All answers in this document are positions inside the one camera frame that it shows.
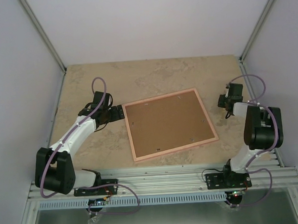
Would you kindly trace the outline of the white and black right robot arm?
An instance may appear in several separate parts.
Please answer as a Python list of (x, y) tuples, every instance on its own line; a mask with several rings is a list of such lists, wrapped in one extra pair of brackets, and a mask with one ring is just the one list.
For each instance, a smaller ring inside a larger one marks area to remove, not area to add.
[(245, 118), (244, 145), (224, 165), (221, 176), (226, 187), (237, 187), (250, 183), (246, 171), (251, 163), (262, 154), (281, 147), (284, 141), (283, 123), (280, 108), (244, 102), (242, 84), (229, 83), (226, 88), (226, 94), (218, 98), (218, 107), (227, 112), (225, 119), (232, 116)]

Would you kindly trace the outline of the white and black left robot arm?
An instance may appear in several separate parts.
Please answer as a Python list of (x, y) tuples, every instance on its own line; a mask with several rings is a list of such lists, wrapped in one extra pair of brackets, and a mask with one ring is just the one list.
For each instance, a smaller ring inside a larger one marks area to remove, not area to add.
[(90, 169), (76, 170), (73, 158), (91, 134), (124, 118), (122, 106), (113, 104), (111, 94), (94, 92), (92, 102), (82, 108), (63, 137), (51, 147), (37, 151), (34, 182), (41, 196), (48, 197), (44, 190), (66, 195), (71, 190), (86, 189), (91, 195), (99, 194), (102, 190), (100, 173)]

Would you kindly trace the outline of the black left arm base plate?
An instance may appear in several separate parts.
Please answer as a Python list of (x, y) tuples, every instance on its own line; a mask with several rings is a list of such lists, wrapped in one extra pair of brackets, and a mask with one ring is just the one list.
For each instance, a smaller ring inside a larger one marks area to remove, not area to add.
[(95, 195), (102, 195), (102, 196), (112, 196), (117, 194), (118, 191), (118, 179), (103, 179), (99, 186), (103, 186), (104, 184), (108, 184), (109, 186), (97, 188), (97, 189), (76, 189), (74, 191), (74, 196), (83, 197), (83, 196), (95, 196)]

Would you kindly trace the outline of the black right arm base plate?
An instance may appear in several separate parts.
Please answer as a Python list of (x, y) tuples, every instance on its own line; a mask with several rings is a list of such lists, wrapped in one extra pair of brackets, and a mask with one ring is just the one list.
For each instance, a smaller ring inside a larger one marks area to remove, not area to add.
[(207, 188), (228, 189), (252, 187), (251, 178), (248, 173), (208, 173), (204, 175)]

